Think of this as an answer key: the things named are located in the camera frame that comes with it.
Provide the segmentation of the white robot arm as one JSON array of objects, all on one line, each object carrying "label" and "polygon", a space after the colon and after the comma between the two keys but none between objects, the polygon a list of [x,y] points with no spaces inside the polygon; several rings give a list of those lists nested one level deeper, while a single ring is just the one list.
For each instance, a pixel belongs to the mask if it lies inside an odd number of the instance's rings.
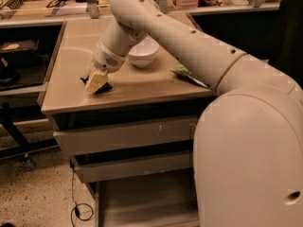
[{"label": "white robot arm", "polygon": [[194,135],[201,227],[303,227],[303,95],[288,75],[162,13],[153,0],[110,0],[86,83],[94,93],[151,36],[216,99]]}]

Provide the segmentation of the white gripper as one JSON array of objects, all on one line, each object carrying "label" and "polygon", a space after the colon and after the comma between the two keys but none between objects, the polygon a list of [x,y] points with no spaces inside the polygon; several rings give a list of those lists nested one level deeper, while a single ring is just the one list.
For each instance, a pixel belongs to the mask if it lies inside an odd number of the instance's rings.
[{"label": "white gripper", "polygon": [[126,57],[115,54],[107,48],[102,39],[99,39],[93,52],[93,59],[88,62],[84,69],[84,75],[86,77],[90,75],[85,84],[85,90],[89,93],[95,93],[108,82],[108,72],[117,72],[125,60]]}]

